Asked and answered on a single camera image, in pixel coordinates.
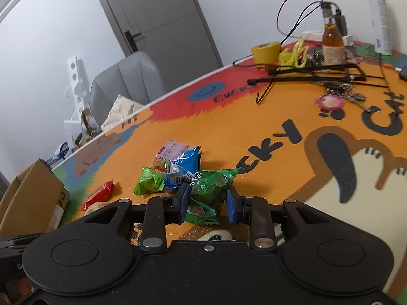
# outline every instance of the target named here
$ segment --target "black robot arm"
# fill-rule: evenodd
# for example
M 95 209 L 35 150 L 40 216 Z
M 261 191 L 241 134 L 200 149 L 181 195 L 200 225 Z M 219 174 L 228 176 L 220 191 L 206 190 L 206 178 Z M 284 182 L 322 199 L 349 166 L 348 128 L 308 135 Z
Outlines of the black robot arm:
M 189 195 L 184 184 L 146 205 L 121 199 L 37 238 L 23 254 L 35 291 L 22 304 L 395 304 L 381 292 L 393 268 L 390 248 L 292 199 L 269 205 L 232 187 L 229 219 L 250 226 L 248 244 L 167 247 L 165 226 L 184 222 Z M 129 243 L 134 223 L 143 223 L 140 246 Z

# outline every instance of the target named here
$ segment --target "white wall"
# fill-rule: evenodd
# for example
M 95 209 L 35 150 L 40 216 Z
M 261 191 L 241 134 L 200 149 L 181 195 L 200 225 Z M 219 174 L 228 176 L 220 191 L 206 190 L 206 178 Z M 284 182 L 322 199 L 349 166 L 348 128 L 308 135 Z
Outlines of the white wall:
M 0 23 L 0 171 L 9 180 L 65 141 L 71 56 L 90 84 L 124 58 L 99 0 L 21 0 Z
M 250 54 L 250 48 L 268 41 L 281 41 L 275 18 L 284 0 L 198 0 L 224 64 Z M 302 9 L 316 0 L 290 0 L 281 15 L 281 28 L 289 31 Z M 356 40 L 372 42 L 368 0 L 331 0 L 341 7 L 349 32 Z M 407 54 L 407 0 L 387 0 L 393 19 L 394 48 Z M 298 28 L 322 30 L 322 16 L 316 10 Z

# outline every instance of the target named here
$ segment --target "tape roll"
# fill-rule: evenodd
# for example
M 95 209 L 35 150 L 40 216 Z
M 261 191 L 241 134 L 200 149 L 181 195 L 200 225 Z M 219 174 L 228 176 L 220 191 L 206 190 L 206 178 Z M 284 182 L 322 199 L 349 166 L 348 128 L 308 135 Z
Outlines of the tape roll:
M 278 55 L 281 52 L 279 42 L 269 42 L 260 44 L 251 49 L 254 64 L 260 64 L 258 67 L 264 67 L 265 64 L 278 63 Z

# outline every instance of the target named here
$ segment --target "white spray bottle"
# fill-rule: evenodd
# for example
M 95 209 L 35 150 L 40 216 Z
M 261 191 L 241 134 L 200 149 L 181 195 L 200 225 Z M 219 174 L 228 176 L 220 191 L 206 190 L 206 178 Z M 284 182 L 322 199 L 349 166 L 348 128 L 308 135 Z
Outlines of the white spray bottle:
M 390 20 L 386 0 L 368 1 L 372 13 L 375 51 L 382 55 L 392 55 Z

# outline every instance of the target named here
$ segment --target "glass bottle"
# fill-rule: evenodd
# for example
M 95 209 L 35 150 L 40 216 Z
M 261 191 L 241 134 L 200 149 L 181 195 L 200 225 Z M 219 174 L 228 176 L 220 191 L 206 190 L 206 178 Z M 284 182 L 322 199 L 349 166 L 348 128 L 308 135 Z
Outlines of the glass bottle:
M 343 43 L 341 32 L 339 32 L 339 29 L 335 24 L 331 3 L 322 2 L 321 7 L 325 24 L 325 32 L 322 36 L 324 64 L 345 64 L 347 62 L 345 44 Z

